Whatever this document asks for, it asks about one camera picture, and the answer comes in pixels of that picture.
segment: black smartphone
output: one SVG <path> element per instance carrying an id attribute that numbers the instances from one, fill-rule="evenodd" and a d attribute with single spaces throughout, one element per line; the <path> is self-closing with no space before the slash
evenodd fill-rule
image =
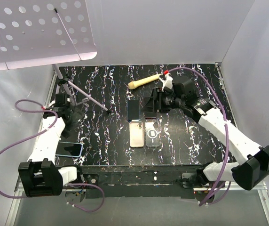
<path id="1" fill-rule="evenodd" d="M 79 158 L 82 153 L 83 146 L 79 143 L 58 142 L 56 156 Z"/>
<path id="2" fill-rule="evenodd" d="M 144 97 L 144 106 L 147 105 L 148 101 L 149 101 L 150 97 Z M 148 106 L 148 109 L 152 110 L 152 103 L 150 103 L 150 105 Z M 145 119 L 155 119 L 158 117 L 158 113 L 155 112 L 144 112 L 144 117 Z"/>
<path id="3" fill-rule="evenodd" d="M 128 100 L 127 102 L 128 121 L 140 120 L 140 102 L 139 100 Z"/>

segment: marble tabletop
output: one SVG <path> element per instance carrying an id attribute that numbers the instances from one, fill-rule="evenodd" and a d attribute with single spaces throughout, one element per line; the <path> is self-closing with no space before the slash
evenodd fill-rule
<path id="1" fill-rule="evenodd" d="M 159 81 L 129 90 L 130 81 L 162 73 L 175 67 L 186 66 L 204 74 L 224 105 L 229 120 L 233 115 L 227 101 L 222 81 L 215 65 L 110 65 L 61 67 L 63 74 L 79 88 L 90 94 L 101 104 L 110 108 L 108 115 L 103 109 L 88 101 L 78 105 L 85 117 L 71 130 L 71 135 L 62 141 L 82 143 L 80 158 L 56 157 L 57 165 L 185 165 L 220 162 L 224 156 L 224 146 L 206 129 L 185 116 L 181 110 L 171 110 L 158 114 L 160 123 L 160 146 L 131 148 L 129 146 L 129 122 L 127 121 L 127 100 L 138 99 L 140 110 L 144 97 L 149 97 L 152 88 Z M 195 74 L 179 70 L 172 76 L 187 75 L 193 79 L 200 94 L 213 99 L 209 88 Z M 77 102 L 84 96 L 71 89 Z M 235 159 L 230 154 L 229 161 Z"/>

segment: white perforated panel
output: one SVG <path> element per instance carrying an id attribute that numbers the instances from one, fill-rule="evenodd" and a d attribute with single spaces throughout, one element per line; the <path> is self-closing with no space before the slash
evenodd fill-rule
<path id="1" fill-rule="evenodd" d="M 13 69 L 97 54 L 85 0 L 0 0 L 0 45 L 0 70 L 5 62 Z"/>

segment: white backdrop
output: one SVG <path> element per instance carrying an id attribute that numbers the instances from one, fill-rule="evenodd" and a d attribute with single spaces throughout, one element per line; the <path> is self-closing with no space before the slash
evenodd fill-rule
<path id="1" fill-rule="evenodd" d="M 21 113 L 15 101 L 29 98 L 45 103 L 52 79 L 51 66 L 0 71 L 0 150 L 38 131 L 41 114 Z M 32 152 L 34 141 L 18 145 L 0 156 L 0 189 L 10 195 L 16 185 L 18 166 Z M 12 200 L 0 195 L 0 226 L 6 222 Z"/>
<path id="2" fill-rule="evenodd" d="M 254 0 L 87 0 L 97 56 L 62 65 L 221 62 Z"/>
<path id="3" fill-rule="evenodd" d="M 238 127 L 269 145 L 269 0 L 255 1 L 222 62 L 222 74 Z M 269 176 L 265 181 L 269 189 Z"/>

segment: beige cylindrical handle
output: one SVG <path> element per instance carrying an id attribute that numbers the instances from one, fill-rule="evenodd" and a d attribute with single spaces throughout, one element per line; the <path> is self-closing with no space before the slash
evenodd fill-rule
<path id="1" fill-rule="evenodd" d="M 150 77 L 147 77 L 147 78 L 144 78 L 144 79 L 141 79 L 139 81 L 131 81 L 129 84 L 128 84 L 128 88 L 129 89 L 135 89 L 137 88 L 138 86 L 141 86 L 141 85 L 145 85 L 146 83 L 148 82 L 151 82 L 151 81 L 155 81 L 159 78 L 159 74 L 155 74 L 153 76 L 150 76 Z"/>

